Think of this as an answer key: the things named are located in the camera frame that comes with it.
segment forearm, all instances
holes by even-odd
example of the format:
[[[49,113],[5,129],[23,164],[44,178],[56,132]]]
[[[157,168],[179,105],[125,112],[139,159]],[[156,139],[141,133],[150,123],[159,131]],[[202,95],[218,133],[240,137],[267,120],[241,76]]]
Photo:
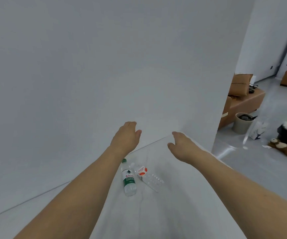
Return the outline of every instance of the forearm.
[[[88,239],[124,156],[117,149],[107,148],[15,238]]]
[[[287,201],[204,153],[192,165],[217,193],[247,238],[287,238]]]

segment beige trash can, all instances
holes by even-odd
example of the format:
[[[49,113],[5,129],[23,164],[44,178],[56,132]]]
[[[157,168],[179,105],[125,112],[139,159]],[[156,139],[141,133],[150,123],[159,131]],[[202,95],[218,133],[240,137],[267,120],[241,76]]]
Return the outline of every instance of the beige trash can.
[[[254,121],[254,120],[253,121],[241,120],[239,117],[244,114],[249,115],[250,117],[253,117],[250,114],[243,113],[243,112],[239,112],[235,114],[235,120],[234,120],[232,130],[233,132],[236,132],[237,134],[245,134],[247,130],[249,129],[249,127],[251,126],[252,122]]]

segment clear plastic bottle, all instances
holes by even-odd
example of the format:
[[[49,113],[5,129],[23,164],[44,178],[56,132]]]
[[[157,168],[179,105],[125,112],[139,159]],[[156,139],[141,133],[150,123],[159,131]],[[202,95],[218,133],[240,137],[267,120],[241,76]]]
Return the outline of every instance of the clear plastic bottle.
[[[132,169],[130,168],[125,158],[122,160],[121,171],[122,171],[122,181],[124,184],[125,195],[132,196],[136,194],[137,185],[134,181]]]
[[[164,183],[164,181],[157,176],[155,173],[151,172],[145,166],[142,165],[135,165],[132,163],[130,165],[131,168],[134,168],[134,172],[136,175],[151,189],[153,189],[156,192],[159,192],[160,187]]]

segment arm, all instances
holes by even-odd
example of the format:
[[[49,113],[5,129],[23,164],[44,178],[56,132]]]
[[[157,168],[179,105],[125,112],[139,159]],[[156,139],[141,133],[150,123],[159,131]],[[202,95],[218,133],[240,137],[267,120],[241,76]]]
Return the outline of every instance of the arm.
[[[14,239],[88,239],[122,162],[136,148],[141,130],[126,122],[110,146],[67,185]]]
[[[172,154],[202,173],[247,238],[287,239],[286,200],[224,165],[183,133],[172,134]]]

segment person's left hand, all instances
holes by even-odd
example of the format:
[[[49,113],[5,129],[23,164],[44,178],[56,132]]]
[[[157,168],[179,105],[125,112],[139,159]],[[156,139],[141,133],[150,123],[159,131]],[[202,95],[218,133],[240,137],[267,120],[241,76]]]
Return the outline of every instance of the person's left hand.
[[[136,131],[136,122],[126,122],[115,134],[110,146],[120,151],[124,157],[136,148],[141,130]]]

